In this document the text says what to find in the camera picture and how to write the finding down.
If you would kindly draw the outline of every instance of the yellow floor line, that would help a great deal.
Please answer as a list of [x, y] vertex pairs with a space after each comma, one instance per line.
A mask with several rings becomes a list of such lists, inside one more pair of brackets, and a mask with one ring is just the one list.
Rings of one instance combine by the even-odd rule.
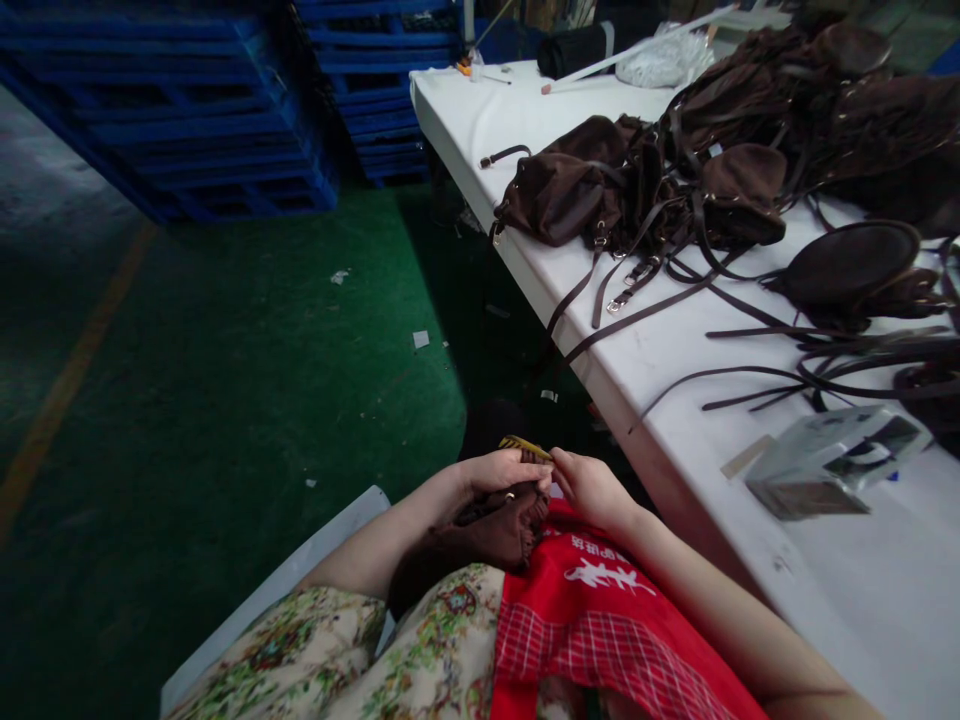
[[3, 550], [10, 539], [17, 515], [30, 494], [30, 488], [60, 429], [60, 423], [83, 384], [83, 378], [100, 349], [110, 321], [130, 290], [140, 263], [143, 262], [156, 234], [157, 226], [147, 221], [133, 239], [103, 297], [87, 318], [87, 324], [74, 345], [67, 364], [50, 388], [40, 413], [7, 470], [3, 485], [0, 485], [0, 550]]

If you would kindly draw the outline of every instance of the woman's right hand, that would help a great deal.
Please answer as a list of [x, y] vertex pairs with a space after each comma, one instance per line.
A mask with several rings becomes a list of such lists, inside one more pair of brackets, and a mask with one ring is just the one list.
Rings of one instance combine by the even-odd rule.
[[560, 448], [551, 450], [550, 455], [556, 466], [554, 481], [584, 520], [608, 533], [630, 523], [640, 506], [603, 460]]

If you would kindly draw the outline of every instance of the hand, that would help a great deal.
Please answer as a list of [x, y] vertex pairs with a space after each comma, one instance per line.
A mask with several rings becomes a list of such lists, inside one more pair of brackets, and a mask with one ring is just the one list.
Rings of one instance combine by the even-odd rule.
[[510, 448], [461, 462], [462, 478], [468, 498], [473, 500], [476, 495], [497, 492], [531, 480], [536, 480], [540, 489], [548, 493], [553, 468], [549, 465], [522, 463], [520, 457], [519, 449]]
[[560, 448], [550, 454], [556, 463], [553, 479], [584, 520], [604, 532], [613, 532], [629, 522], [630, 514], [639, 506], [603, 460]]

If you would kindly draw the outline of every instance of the round leather piece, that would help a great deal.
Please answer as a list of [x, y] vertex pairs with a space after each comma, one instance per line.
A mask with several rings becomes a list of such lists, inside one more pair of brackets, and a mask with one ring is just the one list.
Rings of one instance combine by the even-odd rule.
[[908, 270], [919, 251], [920, 234], [906, 223], [854, 223], [801, 250], [779, 274], [778, 290], [794, 303], [857, 302]]
[[890, 49], [883, 35], [850, 23], [831, 25], [814, 40], [821, 61], [846, 77], [861, 77], [883, 67]]

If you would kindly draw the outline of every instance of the white plastic bag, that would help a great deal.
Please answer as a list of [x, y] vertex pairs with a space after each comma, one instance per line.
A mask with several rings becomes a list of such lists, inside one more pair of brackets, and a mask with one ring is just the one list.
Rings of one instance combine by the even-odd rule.
[[[656, 35], [680, 27], [680, 23], [660, 23]], [[686, 87], [713, 65], [713, 50], [703, 32], [688, 32], [665, 40], [649, 50], [641, 50], [617, 63], [617, 78], [637, 87]]]

